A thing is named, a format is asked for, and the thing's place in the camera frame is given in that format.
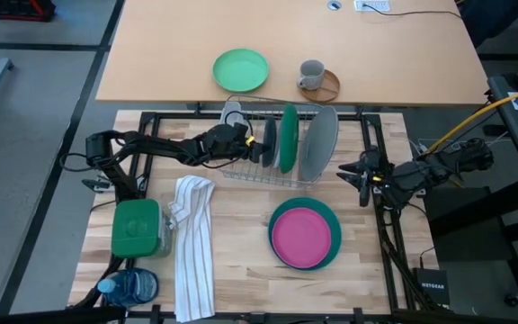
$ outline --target wooden desk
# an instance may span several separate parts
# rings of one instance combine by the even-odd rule
[[[140,111],[119,111],[115,129],[136,131],[140,115]],[[383,113],[381,119],[390,161],[399,164],[410,159],[403,115]],[[216,123],[215,120],[162,120],[159,136],[174,140],[190,138]],[[356,190],[335,175],[338,165],[354,161],[362,150],[360,124],[340,121],[333,158],[320,182],[308,191],[227,179],[217,170],[183,166],[169,158],[155,157],[147,196],[166,208],[174,199],[177,178],[196,175],[215,182],[211,226],[216,312],[349,314],[353,313],[353,307],[361,307],[366,314],[387,314],[389,303],[375,211],[372,207],[360,207]],[[129,167],[130,158],[124,163]],[[314,272],[285,266],[271,251],[267,240],[272,211],[282,202],[301,195],[328,204],[342,227],[343,242],[338,256],[329,266]],[[112,195],[99,194],[95,204],[112,199]],[[419,200],[413,203],[423,206]],[[69,303],[80,301],[107,267],[113,213],[112,204],[91,214]],[[427,219],[419,210],[405,208],[401,227],[409,264],[418,266],[419,254],[433,246]],[[424,261],[428,267],[437,267],[433,252],[426,253]],[[173,311],[174,255],[140,258],[136,266],[158,274],[161,289],[155,303],[161,304],[162,311]],[[399,305],[404,307],[398,273],[395,279]],[[137,309],[150,307],[142,305]]]
[[[461,19],[331,11],[327,0],[128,0],[101,101],[220,102],[211,68],[223,52],[261,52],[270,71],[251,95],[303,102],[299,66],[319,59],[341,80],[340,104],[482,104],[485,72]],[[448,10],[453,0],[390,0],[391,12]]]

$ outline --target wooden coaster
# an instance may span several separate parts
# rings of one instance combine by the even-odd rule
[[[304,97],[316,103],[326,103],[335,99],[339,95],[341,82],[331,71],[325,70],[323,84],[316,90],[300,89]]]

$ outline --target red object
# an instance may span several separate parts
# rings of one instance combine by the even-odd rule
[[[307,269],[318,265],[331,247],[331,230],[323,216],[309,208],[293,208],[273,225],[275,253],[289,266]]]
[[[0,0],[0,19],[48,22],[54,14],[51,0]]]

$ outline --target blue bottle cap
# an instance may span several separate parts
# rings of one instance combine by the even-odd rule
[[[102,293],[111,293],[117,284],[112,279],[103,279],[97,284],[97,290]]]

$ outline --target pink plate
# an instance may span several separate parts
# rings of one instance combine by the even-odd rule
[[[323,216],[309,208],[293,208],[273,225],[272,244],[277,256],[300,269],[318,265],[331,247],[331,230]]]

